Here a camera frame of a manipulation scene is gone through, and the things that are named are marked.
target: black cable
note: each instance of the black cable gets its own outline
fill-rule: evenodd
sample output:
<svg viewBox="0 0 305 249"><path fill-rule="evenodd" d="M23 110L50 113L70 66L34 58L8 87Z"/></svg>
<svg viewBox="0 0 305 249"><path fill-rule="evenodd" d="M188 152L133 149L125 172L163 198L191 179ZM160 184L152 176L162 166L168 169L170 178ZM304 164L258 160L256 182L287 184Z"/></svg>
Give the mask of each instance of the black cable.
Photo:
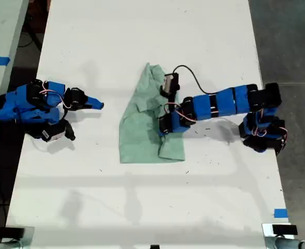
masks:
<svg viewBox="0 0 305 249"><path fill-rule="evenodd" d="M2 209L3 209L3 213L5 215L5 223L6 223L6 221L7 221L7 210L5 208L5 195L2 192L1 185L0 185L0 195L1 195L1 199L2 199L2 205L0 206L0 208L2 207Z"/></svg>
<svg viewBox="0 0 305 249"><path fill-rule="evenodd" d="M178 68L180 68L180 67L185 67L185 68L187 68L187 69L192 73L192 75L194 76L194 79L195 79L195 81L196 81L198 87L200 88L200 90L201 90L203 93L205 93L205 94L210 94L210 95L211 95L211 94L216 94L216 93L217 93L217 92L206 92L206 91L204 91L204 90L202 89L200 83L198 83L198 80L197 80L197 78L196 78L194 72L193 72L189 67L187 67L186 65L178 65L178 66L173 70L173 73L175 72L176 69L178 69Z"/></svg>
<svg viewBox="0 0 305 249"><path fill-rule="evenodd" d="M18 45L17 47L18 48L25 48L25 47L27 47L27 46L29 46L31 43L33 42L33 39L31 39L31 41L29 41L27 44L25 44L25 45Z"/></svg>
<svg viewBox="0 0 305 249"><path fill-rule="evenodd" d="M31 44L32 44L32 42L33 42L33 40L31 40L29 43L27 43L27 44L25 44L25 45L18 46L18 47L19 47L19 48L25 48L25 47L27 47L27 46L31 45Z"/></svg>

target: crumpled fabric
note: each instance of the crumpled fabric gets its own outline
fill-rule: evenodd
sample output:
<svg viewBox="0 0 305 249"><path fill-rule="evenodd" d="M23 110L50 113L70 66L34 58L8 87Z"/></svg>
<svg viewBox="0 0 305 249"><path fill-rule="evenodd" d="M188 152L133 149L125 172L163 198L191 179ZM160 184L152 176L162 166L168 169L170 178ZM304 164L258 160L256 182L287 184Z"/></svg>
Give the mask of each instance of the crumpled fabric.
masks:
<svg viewBox="0 0 305 249"><path fill-rule="evenodd" d="M159 65L145 66L119 125L121 163L184 161L182 133L160 137L158 117L165 114L160 86L165 73Z"/></svg>

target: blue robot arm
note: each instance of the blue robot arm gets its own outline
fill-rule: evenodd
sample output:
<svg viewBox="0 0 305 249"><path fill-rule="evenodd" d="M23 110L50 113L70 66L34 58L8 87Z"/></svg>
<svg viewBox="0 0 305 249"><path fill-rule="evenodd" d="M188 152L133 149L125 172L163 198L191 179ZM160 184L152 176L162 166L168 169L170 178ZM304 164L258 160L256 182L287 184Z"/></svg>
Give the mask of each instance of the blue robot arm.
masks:
<svg viewBox="0 0 305 249"><path fill-rule="evenodd" d="M64 116L60 118L58 104L63 103ZM64 134L74 140L74 132L64 119L68 111L102 109L103 103L86 96L79 88L67 88L53 82L33 80L15 91L0 95L0 121L15 120L24 125L26 133L45 141Z"/></svg>
<svg viewBox="0 0 305 249"><path fill-rule="evenodd" d="M258 152L273 147L276 153L284 148L287 133L285 124L275 117L277 107L282 102L277 83L267 84L263 90L258 90L252 84L186 97L174 107L176 91L180 89L178 79L179 75L174 72L165 75L161 87L161 95L168 98L169 105L169 113L159 119L161 135L185 132L200 120L247 113L239 126L240 136L246 146Z"/></svg>

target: red and white wire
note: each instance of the red and white wire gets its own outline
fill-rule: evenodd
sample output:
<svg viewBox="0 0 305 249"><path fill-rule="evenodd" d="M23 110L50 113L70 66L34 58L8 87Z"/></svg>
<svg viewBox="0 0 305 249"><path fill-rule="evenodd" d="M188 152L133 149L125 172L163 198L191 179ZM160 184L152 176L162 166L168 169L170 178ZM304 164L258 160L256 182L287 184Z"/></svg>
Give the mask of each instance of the red and white wire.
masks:
<svg viewBox="0 0 305 249"><path fill-rule="evenodd" d="M64 100L63 100L62 96L61 96L57 91L49 90L49 89L46 89L46 88L44 87L44 83L46 83L46 82L47 82L47 81L44 81L44 82L43 82L43 84L42 84L43 90L40 91L39 93L41 93L41 94L43 94L43 95L46 95L48 92L53 92L53 93L57 94L57 95L60 97L60 100L61 100L61 102L63 103L63 106L64 106L65 108L67 108L67 109L71 108L71 105L70 105L70 106L66 106L66 104L64 103Z"/></svg>
<svg viewBox="0 0 305 249"><path fill-rule="evenodd" d="M263 117L263 108L260 110L260 112L261 112L261 118L262 118ZM263 132L264 132L264 134L260 135L259 131L258 131L258 127L256 127L255 132L254 132L254 130L252 130L251 134L253 136L264 137L267 134L267 130L264 130Z"/></svg>
<svg viewBox="0 0 305 249"><path fill-rule="evenodd" d="M168 113L168 111L166 110L166 105L175 105L175 106L177 106L177 107L181 107L181 105L179 105L179 104L177 104L177 103L174 103L174 102L167 102L166 104L164 104L164 111L166 112L166 113ZM195 119L191 119L191 118L189 118L189 117L186 117L184 114L182 114L181 112L179 112L178 110L174 110L177 114L179 114L181 117L183 117L183 118L185 118L186 120L189 120L189 121L191 121L191 122L197 122L197 120L195 120Z"/></svg>
<svg viewBox="0 0 305 249"><path fill-rule="evenodd" d="M280 129L282 129L282 130L284 130L284 131L286 131L286 134L285 134L285 136L284 136L284 143L286 143L286 140L287 140L287 130L284 128L284 127L280 127Z"/></svg>

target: gray floor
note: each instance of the gray floor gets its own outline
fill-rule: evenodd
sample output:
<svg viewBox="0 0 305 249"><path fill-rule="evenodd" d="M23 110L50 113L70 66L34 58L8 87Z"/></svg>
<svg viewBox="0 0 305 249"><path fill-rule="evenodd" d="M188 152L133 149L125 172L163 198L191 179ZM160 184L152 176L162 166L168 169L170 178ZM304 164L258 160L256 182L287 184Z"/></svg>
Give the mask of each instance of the gray floor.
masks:
<svg viewBox="0 0 305 249"><path fill-rule="evenodd" d="M264 83L280 84L288 143L278 156L290 221L305 240L305 0L249 0ZM22 35L20 44L29 37ZM19 48L15 68L35 70L40 52Z"/></svg>

